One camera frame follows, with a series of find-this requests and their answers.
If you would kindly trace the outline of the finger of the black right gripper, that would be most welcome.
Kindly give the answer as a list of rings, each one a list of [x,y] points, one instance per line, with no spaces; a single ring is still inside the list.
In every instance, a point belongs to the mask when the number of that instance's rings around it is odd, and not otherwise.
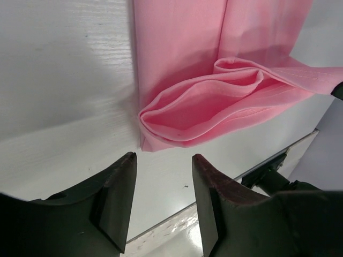
[[[343,82],[339,83],[331,92],[331,95],[337,99],[343,100]]]

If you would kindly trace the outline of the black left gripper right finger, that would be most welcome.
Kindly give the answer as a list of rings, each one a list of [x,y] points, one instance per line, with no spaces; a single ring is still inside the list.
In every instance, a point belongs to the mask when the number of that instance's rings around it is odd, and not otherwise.
[[[342,256],[342,192],[269,196],[200,154],[192,158],[192,176],[205,256]]]

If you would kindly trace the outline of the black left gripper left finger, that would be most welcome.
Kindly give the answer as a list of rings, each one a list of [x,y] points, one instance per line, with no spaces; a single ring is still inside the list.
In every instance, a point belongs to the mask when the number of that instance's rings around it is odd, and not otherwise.
[[[125,251],[137,155],[47,199],[1,194],[1,256],[120,256]]]

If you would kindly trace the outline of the pink t shirt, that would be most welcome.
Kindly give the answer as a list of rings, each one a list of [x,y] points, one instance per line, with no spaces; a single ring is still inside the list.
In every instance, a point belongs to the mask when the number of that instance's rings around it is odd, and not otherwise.
[[[134,1],[141,148],[192,147],[261,124],[341,67],[290,56],[312,1]]]

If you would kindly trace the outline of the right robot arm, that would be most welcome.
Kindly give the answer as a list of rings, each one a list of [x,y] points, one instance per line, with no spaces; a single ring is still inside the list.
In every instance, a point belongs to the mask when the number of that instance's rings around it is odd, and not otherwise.
[[[255,186],[259,187],[269,196],[281,191],[318,191],[317,187],[307,182],[298,180],[290,182],[279,172],[284,164],[289,165],[296,160],[296,157],[302,157],[317,134],[318,131],[314,130],[306,137],[281,151],[274,158],[249,171],[248,174],[242,177],[241,184],[249,189]]]

